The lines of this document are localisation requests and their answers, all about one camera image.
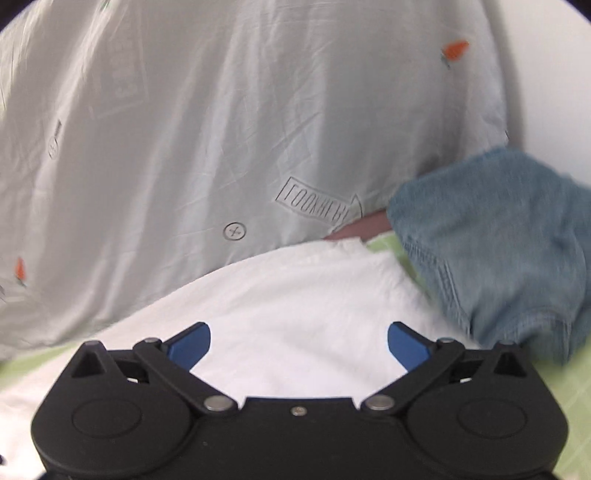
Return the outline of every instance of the light green sheet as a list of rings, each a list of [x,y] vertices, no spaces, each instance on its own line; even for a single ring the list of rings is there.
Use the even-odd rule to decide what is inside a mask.
[[[392,251],[408,275],[422,286],[394,233],[370,240],[368,248],[373,252]],[[59,346],[0,364],[0,390],[69,348],[73,346]],[[578,474],[580,479],[591,478],[591,345],[579,352],[566,368],[546,364],[536,367],[569,420],[569,441],[557,472],[563,476]]]

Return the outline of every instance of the bedding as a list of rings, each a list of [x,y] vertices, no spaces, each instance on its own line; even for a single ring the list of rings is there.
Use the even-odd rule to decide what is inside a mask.
[[[0,89],[0,359],[506,142],[475,0],[38,0]]]

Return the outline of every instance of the green fabric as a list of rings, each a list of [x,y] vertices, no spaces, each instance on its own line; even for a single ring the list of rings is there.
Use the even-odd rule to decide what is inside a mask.
[[[367,244],[372,252],[390,250],[408,275],[424,290],[417,279],[404,248],[393,232],[382,234]],[[583,348],[566,367],[535,363],[569,420],[569,441],[556,467],[562,476],[591,478],[591,343]]]

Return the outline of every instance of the denim jeans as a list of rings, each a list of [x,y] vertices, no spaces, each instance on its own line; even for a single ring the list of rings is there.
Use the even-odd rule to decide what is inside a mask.
[[[403,185],[388,219],[446,317],[482,346],[567,362],[591,330],[591,190],[499,148]]]

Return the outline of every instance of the orange carrot print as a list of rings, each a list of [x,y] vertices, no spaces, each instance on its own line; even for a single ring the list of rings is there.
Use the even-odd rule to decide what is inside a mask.
[[[18,257],[17,266],[14,267],[14,276],[21,284],[24,284],[25,280],[27,279],[27,275],[25,273],[25,262],[21,257]]]
[[[447,68],[450,67],[450,62],[460,60],[466,53],[466,50],[469,46],[470,43],[468,41],[460,40],[452,42],[443,47],[441,50],[441,59],[445,62]]]

